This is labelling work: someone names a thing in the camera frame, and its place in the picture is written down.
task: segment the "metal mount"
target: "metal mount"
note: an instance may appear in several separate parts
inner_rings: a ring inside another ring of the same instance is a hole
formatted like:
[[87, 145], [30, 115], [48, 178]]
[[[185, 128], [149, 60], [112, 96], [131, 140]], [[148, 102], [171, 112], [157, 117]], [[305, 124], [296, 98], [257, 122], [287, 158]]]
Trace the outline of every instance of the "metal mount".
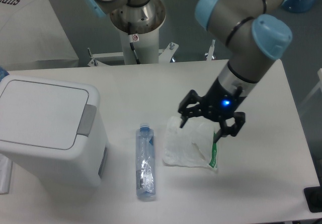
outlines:
[[[171, 42], [166, 49], [159, 50], [159, 63], [174, 63], [176, 59], [174, 58], [174, 54], [178, 50], [179, 45]], [[120, 61], [124, 60], [124, 55], [122, 52], [116, 53], [104, 53], [104, 54], [92, 54], [91, 49], [88, 48], [88, 53], [91, 58], [90, 63], [88, 66], [108, 66], [108, 64], [101, 63], [99, 60], [102, 61]]]
[[321, 96], [321, 92], [322, 82], [319, 81], [298, 105], [297, 109], [300, 117], [304, 116], [304, 114], [314, 105], [316, 100]]
[[206, 61], [216, 60], [216, 56], [214, 55], [215, 43], [216, 43], [216, 40], [213, 39], [211, 46], [209, 47], [208, 53], [205, 53]]
[[118, 30], [129, 35], [146, 34], [161, 27], [166, 19], [166, 8], [160, 0], [150, 0], [139, 8], [127, 5], [118, 8], [110, 13], [110, 19]]

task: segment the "gray floor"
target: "gray floor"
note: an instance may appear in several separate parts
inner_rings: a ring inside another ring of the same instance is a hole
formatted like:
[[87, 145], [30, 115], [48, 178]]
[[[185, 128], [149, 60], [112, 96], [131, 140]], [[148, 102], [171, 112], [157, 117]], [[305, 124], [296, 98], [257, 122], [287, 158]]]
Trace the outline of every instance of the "gray floor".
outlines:
[[[160, 48], [173, 41], [180, 45], [176, 53], [178, 61], [203, 60], [212, 36], [194, 19], [194, 8], [198, 0], [162, 1], [167, 9], [167, 20], [160, 30]], [[50, 0], [50, 2], [79, 57], [80, 66], [86, 66], [90, 60], [88, 47], [92, 53], [121, 51], [118, 33], [110, 20], [95, 18], [83, 0]], [[317, 0], [307, 13], [293, 14], [282, 9], [273, 13], [293, 31], [293, 43], [282, 60], [297, 106], [318, 82], [316, 72], [322, 68], [321, 12], [322, 0]], [[220, 42], [216, 43], [215, 54], [218, 59], [227, 59], [231, 56]], [[321, 103], [322, 97], [317, 98], [301, 119], [314, 162], [322, 159], [320, 130], [322, 111], [319, 107]]]

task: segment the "black cable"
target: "black cable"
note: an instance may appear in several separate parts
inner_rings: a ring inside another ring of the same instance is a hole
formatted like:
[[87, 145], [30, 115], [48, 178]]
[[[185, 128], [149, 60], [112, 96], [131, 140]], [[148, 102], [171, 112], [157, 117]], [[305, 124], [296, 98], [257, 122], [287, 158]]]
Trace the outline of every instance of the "black cable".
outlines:
[[318, 224], [320, 221], [322, 221], [322, 218], [317, 219], [315, 222], [313, 222], [312, 224]]
[[137, 56], [137, 53], [136, 53], [136, 51], [135, 51], [134, 44], [133, 44], [133, 43], [130, 43], [130, 47], [131, 47], [131, 50], [133, 51], [133, 54], [134, 54], [134, 57], [135, 57], [136, 64], [141, 64], [141, 62], [140, 62], [140, 60], [139, 60], [139, 57]]
[[241, 26], [243, 26], [246, 22], [248, 22], [249, 20], [252, 20], [254, 19], [253, 17], [247, 17], [243, 20], [241, 20], [240, 22], [238, 22], [236, 24], [236, 26], [232, 29], [231, 33], [228, 35], [227, 39], [226, 39], [226, 47], [228, 48], [228, 45], [232, 39], [232, 37], [234, 36], [234, 34], [238, 31], [238, 29], [240, 29]]

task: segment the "white plastic bag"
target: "white plastic bag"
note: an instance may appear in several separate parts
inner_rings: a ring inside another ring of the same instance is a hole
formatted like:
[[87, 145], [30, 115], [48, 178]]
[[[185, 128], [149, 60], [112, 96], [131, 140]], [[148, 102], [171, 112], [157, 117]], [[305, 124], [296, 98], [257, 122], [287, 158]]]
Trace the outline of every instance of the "white plastic bag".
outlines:
[[163, 161], [180, 167], [205, 167], [216, 170], [218, 145], [213, 142], [215, 123], [171, 117], [167, 124]]

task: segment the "robotic arm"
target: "robotic arm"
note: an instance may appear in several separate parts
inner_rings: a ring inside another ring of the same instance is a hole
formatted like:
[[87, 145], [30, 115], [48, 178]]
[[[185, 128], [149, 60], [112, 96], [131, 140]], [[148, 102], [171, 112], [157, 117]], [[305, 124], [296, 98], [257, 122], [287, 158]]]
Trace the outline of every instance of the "robotic arm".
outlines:
[[[191, 117], [219, 122], [215, 141], [236, 136], [245, 113], [235, 112], [274, 61], [292, 41], [291, 30], [266, 15], [286, 0], [200, 0], [195, 16], [199, 24], [233, 52], [233, 57], [203, 97], [191, 90], [179, 105], [183, 127]], [[226, 120], [235, 124], [227, 126]]]

